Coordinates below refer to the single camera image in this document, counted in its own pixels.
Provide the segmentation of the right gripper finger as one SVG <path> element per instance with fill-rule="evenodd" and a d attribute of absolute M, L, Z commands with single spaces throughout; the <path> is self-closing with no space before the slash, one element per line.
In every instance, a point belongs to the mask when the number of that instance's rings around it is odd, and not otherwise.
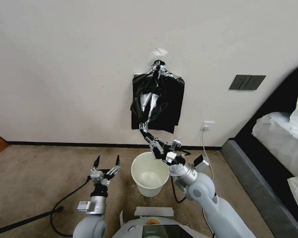
<path fill-rule="evenodd" d="M 162 139 L 154 137 L 151 133 L 146 132 L 143 129 L 140 129 L 140 132 L 144 139 L 149 143 L 149 147 L 151 152 L 159 152 L 164 153 L 165 146 L 167 146 L 167 143 L 164 142 Z"/>
<path fill-rule="evenodd" d="M 171 144 L 171 151 L 180 151 L 180 150 L 181 150 L 181 139 L 175 136 Z"/>

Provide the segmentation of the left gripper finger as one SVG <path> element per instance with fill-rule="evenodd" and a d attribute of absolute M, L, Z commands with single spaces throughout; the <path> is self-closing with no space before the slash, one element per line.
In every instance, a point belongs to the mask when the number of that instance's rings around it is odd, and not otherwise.
<path fill-rule="evenodd" d="M 109 171 L 110 176 L 116 175 L 120 171 L 120 156 L 117 155 L 115 166 Z"/>
<path fill-rule="evenodd" d="M 100 162 L 100 155 L 97 157 L 97 159 L 94 161 L 93 166 L 90 168 L 91 172 L 95 172 L 98 170 L 99 162 Z"/>

